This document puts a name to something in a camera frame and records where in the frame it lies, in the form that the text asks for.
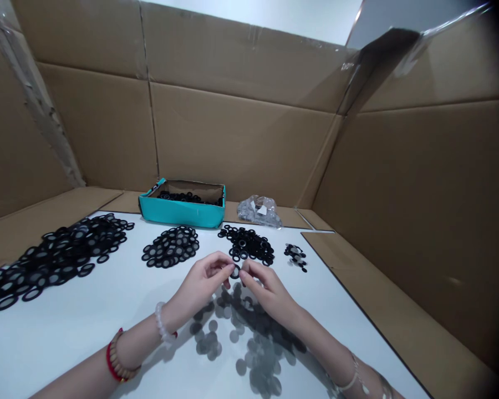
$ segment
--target bracelet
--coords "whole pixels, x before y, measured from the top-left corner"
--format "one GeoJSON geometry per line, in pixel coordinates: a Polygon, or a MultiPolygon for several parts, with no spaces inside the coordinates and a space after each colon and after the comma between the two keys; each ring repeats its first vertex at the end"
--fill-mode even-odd
{"type": "Polygon", "coordinates": [[[128,382],[139,373],[141,366],[134,370],[127,370],[118,361],[118,356],[116,355],[116,342],[123,332],[124,331],[121,328],[115,334],[113,340],[107,346],[105,358],[107,359],[107,366],[109,367],[109,371],[113,378],[119,382],[128,382]]]}
{"type": "Polygon", "coordinates": [[[366,395],[369,395],[370,391],[369,391],[368,387],[364,385],[364,382],[360,378],[360,374],[359,374],[359,363],[357,362],[357,358],[355,357],[355,355],[353,354],[353,352],[350,352],[350,353],[351,353],[351,356],[353,358],[353,365],[355,366],[355,375],[353,376],[353,379],[351,380],[351,382],[349,384],[347,384],[346,386],[340,387],[340,386],[337,385],[338,391],[340,391],[340,392],[347,391],[348,389],[350,389],[355,384],[355,382],[358,379],[359,382],[360,382],[360,384],[362,385],[362,390],[364,391],[364,393],[366,395]]]}
{"type": "Polygon", "coordinates": [[[155,307],[155,320],[157,320],[157,327],[159,327],[159,334],[161,334],[162,341],[172,344],[177,338],[177,331],[173,334],[169,334],[168,331],[166,331],[166,328],[163,326],[161,321],[161,311],[164,305],[164,302],[159,302],[155,307]]]}

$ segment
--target clear plastic bag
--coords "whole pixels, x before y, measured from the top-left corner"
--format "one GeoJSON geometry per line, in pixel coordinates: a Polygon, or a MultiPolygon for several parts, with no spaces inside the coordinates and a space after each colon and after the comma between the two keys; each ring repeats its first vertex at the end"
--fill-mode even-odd
{"type": "Polygon", "coordinates": [[[238,204],[237,213],[241,220],[282,228],[283,222],[276,213],[276,202],[272,198],[252,195],[238,204]]]}

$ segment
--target hand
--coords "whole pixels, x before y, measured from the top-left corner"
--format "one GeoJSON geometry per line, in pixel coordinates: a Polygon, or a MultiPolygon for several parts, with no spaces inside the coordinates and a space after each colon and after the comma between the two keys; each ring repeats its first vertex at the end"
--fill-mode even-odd
{"type": "Polygon", "coordinates": [[[161,320],[166,330],[172,333],[183,327],[222,283],[229,289],[229,276],[234,269],[233,259],[220,251],[198,260],[175,295],[162,307],[161,320]]]}
{"type": "Polygon", "coordinates": [[[257,297],[264,310],[278,323],[291,328],[301,307],[292,299],[276,272],[260,263],[246,259],[239,275],[244,285],[257,297]],[[264,287],[253,277],[257,277],[264,287]]]}

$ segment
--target open box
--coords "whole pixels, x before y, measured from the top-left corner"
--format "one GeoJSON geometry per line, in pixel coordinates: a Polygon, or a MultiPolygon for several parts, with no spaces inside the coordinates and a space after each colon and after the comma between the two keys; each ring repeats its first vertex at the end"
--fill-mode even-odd
{"type": "Polygon", "coordinates": [[[215,228],[223,222],[225,198],[224,185],[162,178],[147,193],[139,196],[139,208],[142,217],[152,222],[215,228]],[[204,202],[217,202],[221,198],[222,206],[158,198],[162,191],[175,194],[190,192],[198,195],[204,202]]]}

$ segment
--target woman's left hand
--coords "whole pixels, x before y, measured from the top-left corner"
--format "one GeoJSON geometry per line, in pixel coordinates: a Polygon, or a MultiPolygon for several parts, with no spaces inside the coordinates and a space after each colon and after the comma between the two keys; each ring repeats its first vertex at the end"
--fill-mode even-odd
{"type": "Polygon", "coordinates": [[[222,283],[229,289],[229,276],[234,269],[233,259],[220,251],[198,260],[175,295],[162,307],[161,320],[166,330],[172,333],[183,327],[222,283]]]}

